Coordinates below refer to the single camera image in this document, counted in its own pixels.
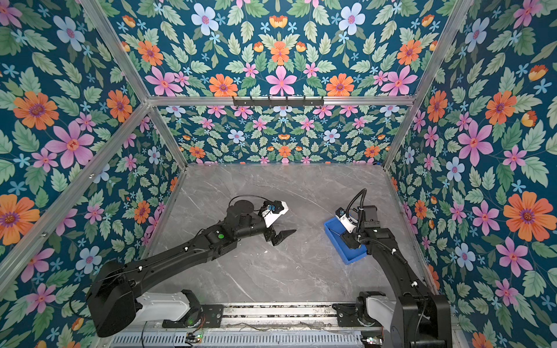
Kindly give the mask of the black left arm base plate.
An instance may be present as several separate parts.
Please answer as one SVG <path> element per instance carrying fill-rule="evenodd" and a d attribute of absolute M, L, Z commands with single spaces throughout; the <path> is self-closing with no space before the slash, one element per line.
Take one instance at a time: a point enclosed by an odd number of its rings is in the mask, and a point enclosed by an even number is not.
<path fill-rule="evenodd" d="M 223 319 L 224 306 L 221 304 L 204 304 L 193 307 L 182 319 L 164 320 L 164 329 L 214 329 L 219 328 Z"/>

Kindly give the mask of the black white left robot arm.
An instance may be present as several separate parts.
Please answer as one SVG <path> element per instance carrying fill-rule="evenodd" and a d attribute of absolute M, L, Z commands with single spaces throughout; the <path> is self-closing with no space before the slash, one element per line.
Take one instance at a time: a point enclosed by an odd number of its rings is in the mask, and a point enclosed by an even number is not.
<path fill-rule="evenodd" d="M 284 201 L 266 200 L 260 209 L 255 209 L 250 201 L 239 200 L 227 208 L 223 220 L 201 229 L 187 242 L 134 262 L 106 262 L 86 296 L 97 336 L 111 337 L 141 321 L 197 323 L 201 307 L 194 294 L 155 294 L 151 288 L 224 256 L 236 249 L 242 239 L 262 235 L 272 245 L 279 245 L 294 233 L 276 232 L 273 227 L 288 211 Z"/>

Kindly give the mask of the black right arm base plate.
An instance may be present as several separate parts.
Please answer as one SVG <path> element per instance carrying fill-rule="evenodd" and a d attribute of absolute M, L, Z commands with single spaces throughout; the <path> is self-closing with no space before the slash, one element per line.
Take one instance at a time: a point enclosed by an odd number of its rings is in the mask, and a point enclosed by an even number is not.
<path fill-rule="evenodd" d="M 358 307 L 354 303 L 335 303 L 332 309 L 336 312 L 337 324 L 339 327 L 367 327 L 373 323 L 360 314 Z"/>

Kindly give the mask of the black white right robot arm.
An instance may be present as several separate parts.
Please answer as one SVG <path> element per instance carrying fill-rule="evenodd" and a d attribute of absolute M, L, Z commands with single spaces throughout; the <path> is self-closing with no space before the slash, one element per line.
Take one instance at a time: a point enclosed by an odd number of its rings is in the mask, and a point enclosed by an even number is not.
<path fill-rule="evenodd" d="M 341 238 L 350 248 L 365 247 L 386 275 L 394 300 L 379 292 L 358 298 L 361 321 L 381 324 L 385 347 L 452 347 L 451 309 L 447 298 L 435 294 L 404 258 L 395 235 L 380 226 L 377 207 L 340 208 L 338 220 L 347 232 Z"/>

